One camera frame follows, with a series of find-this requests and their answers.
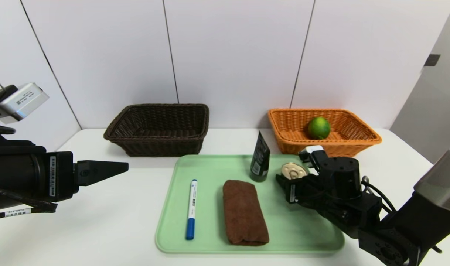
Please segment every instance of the brown towel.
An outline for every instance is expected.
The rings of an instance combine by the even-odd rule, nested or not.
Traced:
[[[262,246],[269,242],[258,196],[253,184],[227,180],[223,187],[225,226],[233,245]]]

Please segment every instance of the brown wicker basket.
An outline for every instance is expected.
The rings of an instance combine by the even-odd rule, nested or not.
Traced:
[[[312,140],[307,134],[308,124],[318,116],[330,123],[330,135],[325,140]],[[285,154],[297,154],[307,146],[322,145],[330,157],[353,157],[382,141],[358,116],[343,109],[271,109],[268,117],[279,149]]]
[[[208,131],[208,117],[203,104],[131,105],[110,123],[103,137],[129,156],[198,154]]]

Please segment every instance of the blue marker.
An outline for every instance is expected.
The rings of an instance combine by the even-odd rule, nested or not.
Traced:
[[[197,198],[197,180],[192,180],[191,192],[189,194],[189,214],[187,216],[187,231],[186,231],[187,240],[194,239],[196,198]]]

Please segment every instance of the green lime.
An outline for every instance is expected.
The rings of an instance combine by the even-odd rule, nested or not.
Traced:
[[[309,134],[315,140],[323,140],[330,134],[330,123],[323,117],[316,117],[309,123]]]

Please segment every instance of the table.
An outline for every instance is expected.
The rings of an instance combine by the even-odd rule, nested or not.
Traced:
[[[55,214],[0,219],[0,266],[230,266],[383,265],[346,237],[333,256],[311,255],[171,255],[159,251],[154,234],[177,158],[129,158],[102,137],[104,129],[78,132],[60,150],[75,160],[130,163],[124,174],[104,180],[60,202]],[[209,129],[201,154],[252,154],[258,129]],[[261,129],[271,153],[279,153],[272,130]],[[392,132],[376,130],[382,144],[356,156],[368,175],[399,208],[431,163]],[[428,253],[423,266],[450,265],[450,236]]]

